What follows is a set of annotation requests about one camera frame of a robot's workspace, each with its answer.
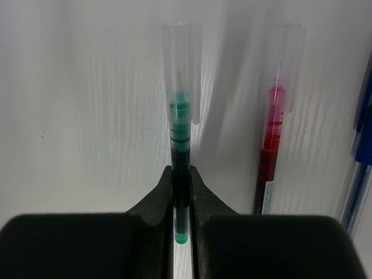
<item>white surface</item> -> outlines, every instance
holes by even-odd
[[[264,31],[292,12],[307,37],[271,208],[339,216],[372,47],[370,0],[8,0],[0,2],[0,224],[30,212],[124,211],[156,185],[170,163],[160,24],[175,19],[204,29],[192,163],[222,200],[250,212]],[[370,276],[371,213],[370,198],[356,235]],[[177,278],[190,278],[176,266]]]

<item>blue pen clip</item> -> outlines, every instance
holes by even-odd
[[[366,91],[363,97],[362,108],[360,109],[358,125],[356,127],[357,133],[360,133],[362,131],[363,125],[367,120],[367,115],[368,115],[368,111],[370,107],[371,95],[372,95],[372,69],[370,70],[370,75],[368,77]]]
[[[372,166],[372,115],[370,102],[372,95],[372,70],[368,77],[366,92],[364,94],[359,121],[356,128],[360,135],[359,145],[355,155],[355,161]]]

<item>blue pen cap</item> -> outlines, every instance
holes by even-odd
[[[359,146],[356,151],[355,161],[372,166],[372,117],[371,113],[366,117]]]

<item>clear plastic pen cap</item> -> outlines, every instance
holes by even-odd
[[[297,21],[282,21],[269,37],[266,64],[266,92],[269,105],[291,112],[301,67],[306,27]]]
[[[202,26],[170,22],[162,25],[168,120],[199,123]]]

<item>blue pen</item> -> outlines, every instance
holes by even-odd
[[[352,189],[346,204],[342,224],[347,229],[349,236],[354,239],[357,225],[360,220],[364,203],[366,201],[372,173],[372,116],[370,99],[372,95],[372,71],[367,80],[366,92],[364,94],[362,108],[360,110],[357,124],[357,133],[360,141],[357,147],[355,161],[358,162],[357,172]]]

